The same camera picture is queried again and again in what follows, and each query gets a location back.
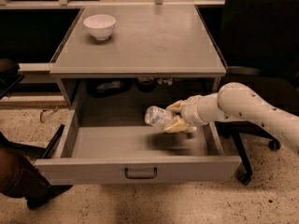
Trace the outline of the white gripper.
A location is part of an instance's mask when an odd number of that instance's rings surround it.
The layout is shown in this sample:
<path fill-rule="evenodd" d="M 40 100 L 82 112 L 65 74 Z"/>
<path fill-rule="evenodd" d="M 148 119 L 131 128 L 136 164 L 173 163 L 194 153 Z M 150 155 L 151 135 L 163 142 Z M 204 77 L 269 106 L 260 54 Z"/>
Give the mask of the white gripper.
<path fill-rule="evenodd" d="M 198 111 L 200 98 L 200 95 L 191 96 L 185 101 L 179 100 L 169 105 L 166 110 L 173 113 L 180 113 L 181 117 L 175 116 L 173 120 L 164 127 L 164 131 L 166 133 L 180 133 L 187 132 L 189 124 L 194 127 L 207 125 L 207 122 L 202 120 Z"/>

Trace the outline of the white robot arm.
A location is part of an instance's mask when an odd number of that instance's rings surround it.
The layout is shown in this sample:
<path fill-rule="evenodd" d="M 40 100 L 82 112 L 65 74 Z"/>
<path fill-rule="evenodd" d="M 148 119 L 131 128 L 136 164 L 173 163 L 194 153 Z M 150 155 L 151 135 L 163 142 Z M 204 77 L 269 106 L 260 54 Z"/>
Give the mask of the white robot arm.
<path fill-rule="evenodd" d="M 227 83 L 217 93 L 195 95 L 166 108 L 179 113 L 164 127 L 167 133 L 187 132 L 209 122 L 248 121 L 275 137 L 281 145 L 299 153 L 299 118 L 268 104 L 251 88 Z"/>

